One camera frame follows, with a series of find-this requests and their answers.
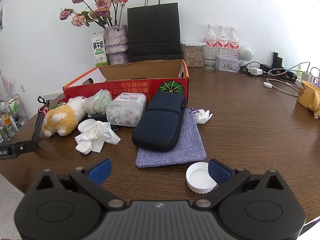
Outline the white bottle cap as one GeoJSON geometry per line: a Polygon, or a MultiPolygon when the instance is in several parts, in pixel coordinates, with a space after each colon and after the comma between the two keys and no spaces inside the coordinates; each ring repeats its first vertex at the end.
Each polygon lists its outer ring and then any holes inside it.
{"type": "Polygon", "coordinates": [[[217,186],[208,172],[207,162],[196,162],[188,167],[185,173],[187,185],[191,191],[198,194],[207,194],[217,186]]]}

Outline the small white tissue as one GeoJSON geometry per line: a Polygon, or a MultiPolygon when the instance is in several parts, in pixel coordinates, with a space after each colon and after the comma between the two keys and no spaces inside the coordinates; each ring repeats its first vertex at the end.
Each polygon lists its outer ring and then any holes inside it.
{"type": "Polygon", "coordinates": [[[210,110],[197,109],[193,111],[193,115],[197,124],[205,124],[211,119],[213,113],[210,110]]]}

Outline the white round speaker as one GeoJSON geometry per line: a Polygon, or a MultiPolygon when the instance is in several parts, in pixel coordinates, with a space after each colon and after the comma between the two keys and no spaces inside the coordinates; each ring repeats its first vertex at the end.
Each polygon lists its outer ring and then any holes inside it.
{"type": "Polygon", "coordinates": [[[253,50],[248,46],[241,46],[239,48],[239,66],[242,67],[253,59],[253,50]]]}

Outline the small white cap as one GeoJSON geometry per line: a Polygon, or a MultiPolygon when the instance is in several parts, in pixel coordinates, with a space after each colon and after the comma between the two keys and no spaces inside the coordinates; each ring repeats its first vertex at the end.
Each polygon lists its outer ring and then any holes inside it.
{"type": "Polygon", "coordinates": [[[90,141],[81,141],[75,148],[78,152],[87,155],[92,150],[92,143],[90,141]]]}

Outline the clear cotton swab box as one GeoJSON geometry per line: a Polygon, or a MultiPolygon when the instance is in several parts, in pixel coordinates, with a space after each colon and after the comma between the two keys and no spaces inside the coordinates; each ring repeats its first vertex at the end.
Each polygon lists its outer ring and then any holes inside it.
{"type": "Polygon", "coordinates": [[[106,107],[106,117],[116,126],[136,127],[146,108],[147,98],[142,93],[121,93],[106,107]]]}

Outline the yellow white plush toy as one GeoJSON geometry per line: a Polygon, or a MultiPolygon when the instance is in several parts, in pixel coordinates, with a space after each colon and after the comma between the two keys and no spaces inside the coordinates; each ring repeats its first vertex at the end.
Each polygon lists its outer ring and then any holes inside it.
{"type": "Polygon", "coordinates": [[[51,137],[57,133],[64,137],[71,134],[86,115],[86,100],[83,96],[70,98],[65,105],[49,110],[42,123],[44,135],[51,137]]]}

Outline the yellow mug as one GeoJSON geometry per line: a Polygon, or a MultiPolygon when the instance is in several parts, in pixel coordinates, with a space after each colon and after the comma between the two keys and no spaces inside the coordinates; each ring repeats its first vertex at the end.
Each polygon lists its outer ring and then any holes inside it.
{"type": "Polygon", "coordinates": [[[297,101],[312,112],[319,110],[319,88],[313,83],[302,81],[297,101]]]}

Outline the clear drinking glass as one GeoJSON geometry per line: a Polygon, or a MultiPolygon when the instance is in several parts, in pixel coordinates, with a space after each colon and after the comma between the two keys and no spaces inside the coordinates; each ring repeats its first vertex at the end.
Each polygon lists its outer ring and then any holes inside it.
{"type": "Polygon", "coordinates": [[[213,47],[204,46],[203,48],[203,68],[205,71],[216,71],[216,49],[213,47]]]}

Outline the purple fabric pouch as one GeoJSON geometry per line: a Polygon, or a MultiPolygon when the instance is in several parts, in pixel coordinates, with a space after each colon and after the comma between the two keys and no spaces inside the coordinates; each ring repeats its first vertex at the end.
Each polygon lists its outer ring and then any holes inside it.
{"type": "Polygon", "coordinates": [[[136,166],[147,168],[184,164],[201,161],[206,157],[206,151],[194,117],[194,109],[187,108],[182,119],[180,137],[175,147],[167,152],[139,148],[136,166]]]}

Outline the green white milk carton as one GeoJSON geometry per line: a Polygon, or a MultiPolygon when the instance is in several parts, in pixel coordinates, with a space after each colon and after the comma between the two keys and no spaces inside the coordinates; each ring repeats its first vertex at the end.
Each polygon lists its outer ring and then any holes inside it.
{"type": "Polygon", "coordinates": [[[96,67],[107,66],[108,59],[107,59],[107,53],[105,50],[104,31],[98,31],[93,33],[92,47],[93,47],[95,66],[96,67]]]}

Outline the navy zipper case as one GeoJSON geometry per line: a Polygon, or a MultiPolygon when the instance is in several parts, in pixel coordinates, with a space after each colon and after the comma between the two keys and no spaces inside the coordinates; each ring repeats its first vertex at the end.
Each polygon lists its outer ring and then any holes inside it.
{"type": "Polygon", "coordinates": [[[132,142],[147,150],[172,150],[180,136],[184,111],[183,94],[156,93],[133,130],[132,142]]]}

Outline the green packet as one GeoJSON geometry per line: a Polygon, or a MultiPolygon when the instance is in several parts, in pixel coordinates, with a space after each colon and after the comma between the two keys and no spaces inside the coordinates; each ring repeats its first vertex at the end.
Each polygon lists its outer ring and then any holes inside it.
{"type": "Polygon", "coordinates": [[[93,96],[85,100],[84,108],[87,114],[106,115],[106,107],[112,101],[111,93],[106,89],[99,90],[93,96]]]}

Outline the clear jar of seeds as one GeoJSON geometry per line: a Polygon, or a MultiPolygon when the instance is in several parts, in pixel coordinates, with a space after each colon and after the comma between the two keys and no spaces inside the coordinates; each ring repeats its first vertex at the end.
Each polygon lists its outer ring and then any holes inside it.
{"type": "Polygon", "coordinates": [[[203,42],[183,41],[182,56],[188,68],[203,67],[203,42]]]}

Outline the red cardboard box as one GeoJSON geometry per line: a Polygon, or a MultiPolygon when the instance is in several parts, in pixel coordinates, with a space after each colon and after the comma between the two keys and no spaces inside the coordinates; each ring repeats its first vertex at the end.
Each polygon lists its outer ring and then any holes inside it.
{"type": "Polygon", "coordinates": [[[182,93],[188,99],[189,72],[184,60],[140,61],[95,67],[63,87],[65,98],[89,98],[99,90],[113,98],[121,93],[142,93],[147,100],[155,93],[182,93]]]}

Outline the purple ceramic vase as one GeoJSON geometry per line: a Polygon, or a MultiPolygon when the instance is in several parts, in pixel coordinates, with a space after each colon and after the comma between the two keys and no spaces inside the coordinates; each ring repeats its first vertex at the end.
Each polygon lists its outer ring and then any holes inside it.
{"type": "Polygon", "coordinates": [[[129,62],[127,51],[129,39],[127,25],[118,25],[104,29],[105,50],[110,65],[125,64],[129,62]]]}

